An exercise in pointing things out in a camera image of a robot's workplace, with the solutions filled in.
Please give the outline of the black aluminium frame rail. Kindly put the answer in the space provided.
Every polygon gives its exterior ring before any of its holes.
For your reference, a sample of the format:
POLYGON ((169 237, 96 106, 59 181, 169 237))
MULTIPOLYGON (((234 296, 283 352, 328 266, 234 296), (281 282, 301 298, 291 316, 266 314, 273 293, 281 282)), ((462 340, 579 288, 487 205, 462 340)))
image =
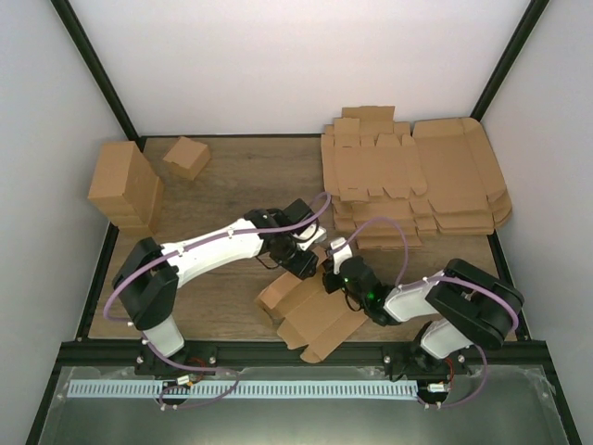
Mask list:
MULTIPOLYGON (((410 352, 411 342, 346 342, 322 361, 323 365, 381 366, 384 357, 392 361, 410 352)), ((131 366, 142 354, 138 340, 87 339, 61 344, 56 363, 65 366, 131 366)), ((290 350, 282 341, 195 341, 186 342, 190 357, 204 362, 213 359, 222 367, 298 366, 304 348, 290 350)), ((543 364, 551 360, 544 341, 510 341, 499 350, 487 350, 494 364, 543 364)))

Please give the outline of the tall folded cardboard box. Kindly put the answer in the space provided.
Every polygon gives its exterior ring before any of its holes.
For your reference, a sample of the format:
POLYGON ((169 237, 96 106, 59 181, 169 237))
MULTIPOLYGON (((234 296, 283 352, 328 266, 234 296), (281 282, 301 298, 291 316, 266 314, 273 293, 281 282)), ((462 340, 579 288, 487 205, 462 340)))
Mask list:
POLYGON ((88 199, 105 214, 107 205, 129 197, 138 185, 156 177, 135 142, 105 143, 95 165, 88 199))

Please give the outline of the large flat cardboard blanks stack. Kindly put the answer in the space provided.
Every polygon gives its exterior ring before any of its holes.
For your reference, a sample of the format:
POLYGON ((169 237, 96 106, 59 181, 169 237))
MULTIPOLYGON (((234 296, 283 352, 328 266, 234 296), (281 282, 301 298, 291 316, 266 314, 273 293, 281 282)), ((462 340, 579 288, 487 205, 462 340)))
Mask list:
POLYGON ((510 218, 507 185, 479 121, 418 121, 412 138, 427 185, 410 198, 420 234, 490 235, 510 218))

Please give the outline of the low folded cardboard box stack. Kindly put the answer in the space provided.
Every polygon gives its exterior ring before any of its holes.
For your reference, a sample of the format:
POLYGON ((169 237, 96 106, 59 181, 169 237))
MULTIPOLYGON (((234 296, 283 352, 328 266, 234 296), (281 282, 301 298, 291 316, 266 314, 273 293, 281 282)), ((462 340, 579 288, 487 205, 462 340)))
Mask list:
POLYGON ((138 185, 129 197, 106 206, 110 222, 130 235, 153 235, 158 226, 164 184, 157 176, 138 185))

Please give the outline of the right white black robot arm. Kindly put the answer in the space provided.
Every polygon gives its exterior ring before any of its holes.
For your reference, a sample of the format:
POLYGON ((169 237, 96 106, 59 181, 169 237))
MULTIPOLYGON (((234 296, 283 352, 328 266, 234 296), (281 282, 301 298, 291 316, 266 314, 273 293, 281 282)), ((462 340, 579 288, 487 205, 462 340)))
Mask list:
POLYGON ((431 374, 451 353, 475 345, 498 350, 518 327, 524 296, 515 287, 462 259, 423 279, 397 286, 381 282, 360 256, 322 264, 326 291, 341 290, 348 303, 380 326, 400 325, 438 314, 413 340, 406 359, 431 374))

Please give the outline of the right black frame post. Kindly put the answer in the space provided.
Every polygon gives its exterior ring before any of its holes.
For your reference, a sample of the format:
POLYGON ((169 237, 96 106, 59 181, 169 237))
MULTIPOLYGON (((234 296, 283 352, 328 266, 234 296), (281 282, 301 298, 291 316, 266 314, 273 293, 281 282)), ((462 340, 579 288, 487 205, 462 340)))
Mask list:
POLYGON ((544 14, 549 0, 531 0, 506 44, 486 86, 475 103, 470 117, 481 121, 520 56, 533 30, 544 14))

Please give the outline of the stack of flat cardboard blanks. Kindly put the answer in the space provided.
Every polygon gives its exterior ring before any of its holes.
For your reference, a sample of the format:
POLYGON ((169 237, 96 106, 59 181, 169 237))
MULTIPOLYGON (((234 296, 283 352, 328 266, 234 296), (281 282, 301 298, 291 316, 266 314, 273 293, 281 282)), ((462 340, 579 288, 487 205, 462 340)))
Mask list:
POLYGON ((350 235, 376 217, 358 235, 361 249, 420 248, 410 198, 427 190, 408 121, 395 120, 393 106, 344 107, 321 136, 324 190, 331 195, 336 231, 350 235))

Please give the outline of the grey metal base plate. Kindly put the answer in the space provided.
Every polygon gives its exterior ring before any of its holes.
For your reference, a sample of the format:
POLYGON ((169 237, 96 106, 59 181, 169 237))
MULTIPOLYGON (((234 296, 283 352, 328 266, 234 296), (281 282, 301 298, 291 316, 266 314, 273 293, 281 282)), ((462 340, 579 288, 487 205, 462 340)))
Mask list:
MULTIPOLYGON (((415 400, 70 398, 73 380, 143 380, 128 369, 63 371, 41 444, 565 444, 569 438, 543 372, 474 367, 441 407, 415 400)), ((251 368, 244 381, 388 381, 373 368, 251 368)))

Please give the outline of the black frame post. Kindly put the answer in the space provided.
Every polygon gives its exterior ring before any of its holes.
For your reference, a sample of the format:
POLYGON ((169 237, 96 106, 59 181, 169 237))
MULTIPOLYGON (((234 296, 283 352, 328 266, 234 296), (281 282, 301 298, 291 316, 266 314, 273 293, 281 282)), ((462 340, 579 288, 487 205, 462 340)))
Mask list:
POLYGON ((533 30, 544 14, 549 0, 531 0, 506 44, 486 86, 475 103, 470 117, 481 121, 520 56, 533 30))
POLYGON ((137 141, 140 136, 70 1, 51 0, 50 3, 126 138, 131 141, 137 141))

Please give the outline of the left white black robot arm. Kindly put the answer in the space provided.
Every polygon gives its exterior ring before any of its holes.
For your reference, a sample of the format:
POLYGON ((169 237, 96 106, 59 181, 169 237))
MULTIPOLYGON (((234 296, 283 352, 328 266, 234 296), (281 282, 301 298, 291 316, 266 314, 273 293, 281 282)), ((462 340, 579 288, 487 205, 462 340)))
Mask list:
POLYGON ((140 240, 112 280, 117 298, 132 325, 157 351, 157 363, 168 374, 189 363, 172 315, 176 294, 198 276, 231 262, 269 255, 299 279, 312 277, 319 257, 310 247, 326 230, 302 199, 285 209, 255 209, 218 231, 177 243, 140 240))

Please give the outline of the left black frame post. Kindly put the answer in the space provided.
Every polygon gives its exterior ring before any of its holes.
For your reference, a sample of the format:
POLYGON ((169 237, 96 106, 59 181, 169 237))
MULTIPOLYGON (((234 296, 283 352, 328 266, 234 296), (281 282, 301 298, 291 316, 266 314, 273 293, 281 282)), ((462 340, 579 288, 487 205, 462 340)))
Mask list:
POLYGON ((50 3, 126 138, 131 141, 137 141, 140 136, 70 1, 51 0, 50 3))

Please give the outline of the small folded cardboard box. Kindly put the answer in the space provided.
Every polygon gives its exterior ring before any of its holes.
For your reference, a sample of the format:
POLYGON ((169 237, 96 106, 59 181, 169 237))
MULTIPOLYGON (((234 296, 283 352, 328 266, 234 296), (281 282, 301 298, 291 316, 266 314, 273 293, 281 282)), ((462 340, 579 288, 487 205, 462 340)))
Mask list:
POLYGON ((163 158, 170 171, 189 181, 194 181, 211 160, 207 144, 188 137, 179 137, 163 158))

